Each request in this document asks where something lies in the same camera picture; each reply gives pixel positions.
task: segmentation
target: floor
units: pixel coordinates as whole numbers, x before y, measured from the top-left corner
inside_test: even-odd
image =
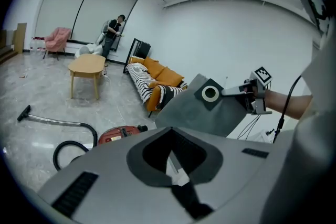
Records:
[[[60,126],[31,120],[17,122],[29,104],[31,114],[51,119],[84,122],[101,135],[120,125],[147,125],[154,129],[155,113],[148,112],[123,65],[111,63],[107,76],[99,80],[99,100],[95,99],[92,79],[75,78],[70,98],[68,65],[73,56],[46,56],[24,53],[0,66],[0,143],[9,167],[22,184],[38,191],[54,174],[52,154],[58,144],[74,140],[91,144],[91,133],[82,127]],[[64,148],[61,166],[66,166],[82,151]]]

